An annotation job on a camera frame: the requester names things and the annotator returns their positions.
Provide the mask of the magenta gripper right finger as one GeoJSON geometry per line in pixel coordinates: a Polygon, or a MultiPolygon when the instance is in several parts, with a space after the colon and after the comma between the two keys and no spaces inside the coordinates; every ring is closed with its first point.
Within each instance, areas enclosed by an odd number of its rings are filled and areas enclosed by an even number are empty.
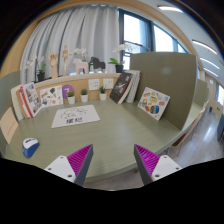
{"type": "Polygon", "coordinates": [[[137,144],[134,145],[134,156],[144,185],[181,170],[168,155],[156,155],[137,144]]]}

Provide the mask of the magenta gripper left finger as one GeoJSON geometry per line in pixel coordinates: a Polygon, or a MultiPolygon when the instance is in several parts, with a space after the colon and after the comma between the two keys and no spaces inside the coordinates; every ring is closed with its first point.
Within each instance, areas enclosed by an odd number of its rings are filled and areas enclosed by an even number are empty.
{"type": "Polygon", "coordinates": [[[85,146],[69,156],[60,155],[45,171],[82,186],[93,156],[93,145],[85,146]]]}

